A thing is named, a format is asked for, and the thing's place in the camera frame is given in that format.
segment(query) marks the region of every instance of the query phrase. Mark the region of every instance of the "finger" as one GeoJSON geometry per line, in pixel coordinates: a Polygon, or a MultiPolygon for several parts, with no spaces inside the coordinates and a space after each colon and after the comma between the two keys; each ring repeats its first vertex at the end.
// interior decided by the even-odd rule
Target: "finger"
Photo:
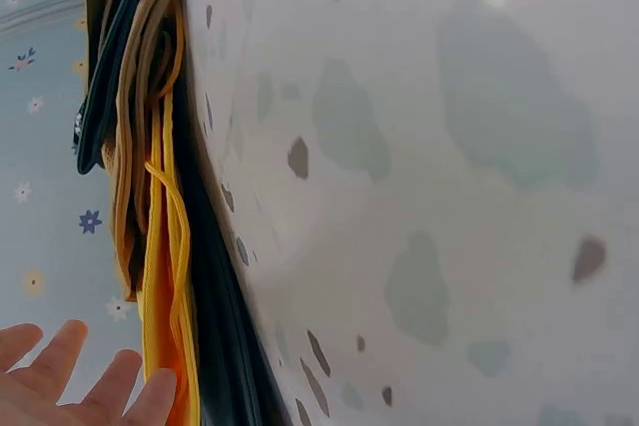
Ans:
{"type": "Polygon", "coordinates": [[[86,337],[87,326],[82,321],[67,321],[31,366],[10,374],[32,391],[58,401],[67,387],[86,337]]]}
{"type": "Polygon", "coordinates": [[[135,351],[116,354],[111,365],[81,403],[104,424],[117,424],[136,384],[142,358],[135,351]]]}
{"type": "Polygon", "coordinates": [[[0,330],[0,372],[6,372],[42,339],[35,324],[18,324],[0,330]]]}
{"type": "Polygon", "coordinates": [[[136,402],[122,418],[121,426],[164,426],[176,395],[176,375],[161,369],[151,375],[136,402]]]}

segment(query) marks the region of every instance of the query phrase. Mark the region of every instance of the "hand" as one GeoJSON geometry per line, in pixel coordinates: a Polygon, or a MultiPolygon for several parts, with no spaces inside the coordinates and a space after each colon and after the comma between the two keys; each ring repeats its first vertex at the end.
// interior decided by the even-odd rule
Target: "hand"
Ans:
{"type": "Polygon", "coordinates": [[[87,326],[67,321],[31,366],[7,372],[42,339],[34,324],[0,329],[0,423],[12,426],[164,426],[173,405],[175,374],[156,372],[122,416],[142,365],[120,351],[80,404],[58,406],[87,337],[87,326]]]}

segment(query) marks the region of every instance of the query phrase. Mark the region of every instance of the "black fabric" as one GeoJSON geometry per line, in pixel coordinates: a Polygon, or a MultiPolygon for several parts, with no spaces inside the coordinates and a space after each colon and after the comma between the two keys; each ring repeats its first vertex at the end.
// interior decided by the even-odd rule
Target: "black fabric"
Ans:
{"type": "Polygon", "coordinates": [[[280,393],[256,336],[198,171],[184,80],[175,88],[174,148],[191,226],[203,424],[284,426],[280,393]]]}
{"type": "Polygon", "coordinates": [[[89,93],[76,116],[73,143],[81,175],[96,165],[103,167],[102,144],[115,122],[120,66],[139,1],[113,1],[104,47],[90,79],[89,93]]]}

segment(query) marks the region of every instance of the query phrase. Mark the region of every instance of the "blue flower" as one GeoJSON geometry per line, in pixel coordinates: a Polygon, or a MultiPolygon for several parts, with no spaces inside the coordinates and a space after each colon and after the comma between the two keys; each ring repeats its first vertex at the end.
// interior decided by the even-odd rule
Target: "blue flower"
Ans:
{"type": "Polygon", "coordinates": [[[96,234],[96,226],[102,224],[102,221],[98,219],[99,214],[100,212],[97,210],[93,213],[87,210],[85,214],[80,215],[79,226],[82,227],[82,234],[85,234],[87,231],[90,231],[91,234],[96,234]]]}

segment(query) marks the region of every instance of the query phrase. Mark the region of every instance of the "orange fabric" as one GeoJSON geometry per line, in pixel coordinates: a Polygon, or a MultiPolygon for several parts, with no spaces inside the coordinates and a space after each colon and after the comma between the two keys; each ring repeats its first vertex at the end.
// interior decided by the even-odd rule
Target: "orange fabric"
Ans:
{"type": "Polygon", "coordinates": [[[173,85],[180,75],[185,43],[180,1],[176,0],[174,6],[177,41],[174,66],[166,85],[150,102],[151,155],[145,167],[151,174],[151,207],[139,307],[145,377],[162,367],[170,367],[178,376],[169,425],[199,426],[195,327],[188,283],[191,230],[178,187],[173,152],[173,85]],[[160,98],[164,99],[162,114],[160,98]]]}

